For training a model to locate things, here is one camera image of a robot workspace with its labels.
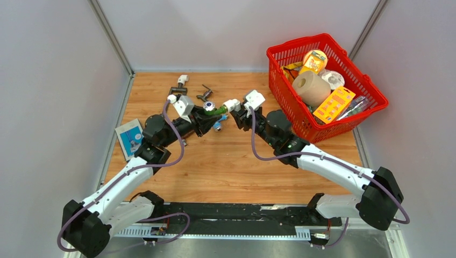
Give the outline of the red plastic shopping basket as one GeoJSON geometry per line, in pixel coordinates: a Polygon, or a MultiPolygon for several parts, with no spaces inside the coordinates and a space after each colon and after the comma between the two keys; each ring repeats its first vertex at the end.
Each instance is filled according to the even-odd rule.
{"type": "Polygon", "coordinates": [[[389,101],[371,78],[357,68],[348,53],[330,34],[321,33],[289,40],[269,47],[266,55],[269,59],[269,88],[284,114],[292,122],[294,132],[309,142],[317,143],[349,132],[370,115],[389,105],[389,101]],[[346,88],[367,97],[368,105],[365,111],[328,125],[319,125],[315,121],[281,69],[285,65],[301,61],[308,51],[314,49],[327,55],[327,69],[339,72],[345,79],[346,88]]]}

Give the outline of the white plastic elbow fitting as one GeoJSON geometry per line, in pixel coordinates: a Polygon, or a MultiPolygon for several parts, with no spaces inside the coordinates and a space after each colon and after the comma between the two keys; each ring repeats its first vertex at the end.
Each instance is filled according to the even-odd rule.
{"type": "Polygon", "coordinates": [[[241,102],[238,99],[229,99],[223,103],[226,112],[239,111],[241,109],[241,102]]]}

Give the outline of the green plastic faucet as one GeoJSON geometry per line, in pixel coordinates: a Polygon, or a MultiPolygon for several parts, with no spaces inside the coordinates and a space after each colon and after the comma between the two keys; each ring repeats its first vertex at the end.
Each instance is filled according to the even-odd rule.
{"type": "Polygon", "coordinates": [[[204,102],[203,109],[206,116],[218,116],[228,113],[228,108],[225,105],[217,108],[215,103],[212,101],[204,102]]]}

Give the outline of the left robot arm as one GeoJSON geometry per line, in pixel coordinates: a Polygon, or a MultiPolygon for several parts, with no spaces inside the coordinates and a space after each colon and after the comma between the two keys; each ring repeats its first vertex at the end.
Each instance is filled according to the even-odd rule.
{"type": "Polygon", "coordinates": [[[141,145],[128,164],[92,195],[80,202],[71,200],[64,206],[62,226],[56,240],[58,247],[64,252],[96,257],[119,231],[143,219],[152,223],[161,221],[165,209],[149,193],[132,204],[121,203],[158,170],[181,161],[184,146],[173,162],[168,162],[170,152],[166,150],[167,146],[175,141],[181,143],[183,136],[188,134],[196,133],[202,137],[221,117],[221,114],[207,113],[200,106],[192,107],[187,118],[170,120],[166,112],[148,117],[141,145]]]}

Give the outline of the long grey faucet white elbow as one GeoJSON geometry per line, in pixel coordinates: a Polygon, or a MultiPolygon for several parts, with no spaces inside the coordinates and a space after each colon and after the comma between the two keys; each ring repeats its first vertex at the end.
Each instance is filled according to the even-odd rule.
{"type": "Polygon", "coordinates": [[[188,92],[188,89],[185,87],[185,84],[189,81],[189,75],[183,74],[180,75],[178,80],[177,80],[177,86],[176,87],[170,87],[169,90],[169,95],[174,95],[174,94],[182,94],[186,95],[188,92]]]}

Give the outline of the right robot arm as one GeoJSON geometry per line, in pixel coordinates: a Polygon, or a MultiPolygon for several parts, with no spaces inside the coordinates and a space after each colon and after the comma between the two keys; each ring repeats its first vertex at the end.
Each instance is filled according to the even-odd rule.
{"type": "Polygon", "coordinates": [[[316,173],[349,193],[317,193],[309,202],[308,221],[320,225],[335,217],[358,218],[369,226],[386,231],[393,222],[408,224],[402,206],[404,196],[393,173],[351,164],[328,154],[291,131],[291,123],[281,110],[266,116],[247,102],[230,112],[239,129],[251,131],[251,148],[261,161],[278,160],[285,165],[316,173]]]}

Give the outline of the blue faucet with white elbow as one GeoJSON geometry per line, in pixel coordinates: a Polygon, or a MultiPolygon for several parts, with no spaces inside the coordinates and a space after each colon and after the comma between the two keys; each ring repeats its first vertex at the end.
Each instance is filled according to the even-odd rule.
{"type": "Polygon", "coordinates": [[[225,121],[228,119],[228,115],[227,114],[223,114],[221,118],[219,118],[213,125],[213,129],[216,131],[216,132],[219,132],[223,127],[222,127],[222,124],[221,122],[222,121],[225,121]]]}

